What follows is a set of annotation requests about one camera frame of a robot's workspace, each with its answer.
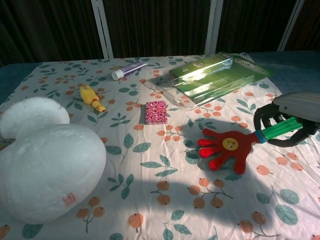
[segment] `tablecloth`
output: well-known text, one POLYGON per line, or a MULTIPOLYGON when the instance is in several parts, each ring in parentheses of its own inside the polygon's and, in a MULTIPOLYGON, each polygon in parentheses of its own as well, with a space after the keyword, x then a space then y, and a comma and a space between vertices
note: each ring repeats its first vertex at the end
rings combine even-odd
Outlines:
MULTIPOLYGON (((320 135, 298 146, 258 144, 243 175, 232 159, 219 171, 197 153, 202 129, 253 132, 255 110, 281 92, 265 78, 192 111, 180 110, 146 82, 201 56, 44 62, 0 106, 25 98, 56 100, 70 122, 104 142, 106 166, 94 191, 62 217, 39 225, 12 219, 0 208, 0 239, 41 240, 304 240, 320 235, 320 135), (149 65, 118 81, 110 73, 136 60, 149 65), (106 106, 83 103, 89 84, 106 106), (168 123, 141 123, 141 105, 164 100, 168 123)), ((13 140, 3 139, 0 148, 13 140)))

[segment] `white tube cap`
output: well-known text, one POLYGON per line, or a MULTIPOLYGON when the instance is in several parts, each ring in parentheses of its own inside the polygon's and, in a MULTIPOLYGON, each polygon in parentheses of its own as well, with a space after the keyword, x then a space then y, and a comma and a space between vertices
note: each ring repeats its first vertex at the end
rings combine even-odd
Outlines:
POLYGON ((117 69, 111 73, 111 76, 113 80, 117 81, 118 79, 123 78, 125 75, 121 69, 117 69))

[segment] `dark curtain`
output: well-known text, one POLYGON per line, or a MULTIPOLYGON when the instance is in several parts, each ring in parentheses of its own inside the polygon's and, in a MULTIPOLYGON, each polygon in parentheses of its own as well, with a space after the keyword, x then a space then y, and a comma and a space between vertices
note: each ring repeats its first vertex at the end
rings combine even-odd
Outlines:
POLYGON ((305 0, 284 50, 320 51, 319 0, 305 0))
POLYGON ((210 0, 104 0, 115 58, 200 55, 210 0))
POLYGON ((0 65, 99 58, 90 0, 0 1, 0 65))
POLYGON ((216 51, 276 51, 295 2, 296 0, 224 0, 216 51))

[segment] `green handle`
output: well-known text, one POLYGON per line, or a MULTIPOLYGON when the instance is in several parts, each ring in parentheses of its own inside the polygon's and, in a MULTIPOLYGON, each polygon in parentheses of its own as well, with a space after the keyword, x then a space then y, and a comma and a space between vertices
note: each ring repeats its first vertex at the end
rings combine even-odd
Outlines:
POLYGON ((285 121, 279 122, 273 126, 261 130, 265 140, 273 139, 283 134, 289 133, 293 130, 302 128, 303 125, 298 123, 295 117, 291 117, 285 121))

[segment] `yellow smiley face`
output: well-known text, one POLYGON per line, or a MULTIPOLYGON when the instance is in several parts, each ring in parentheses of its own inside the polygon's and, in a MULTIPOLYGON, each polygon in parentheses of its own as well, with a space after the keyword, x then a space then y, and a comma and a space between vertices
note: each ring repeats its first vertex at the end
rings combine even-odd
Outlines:
POLYGON ((225 149, 229 151, 234 151, 238 149, 239 143, 234 138, 228 137, 222 141, 222 145, 225 149))

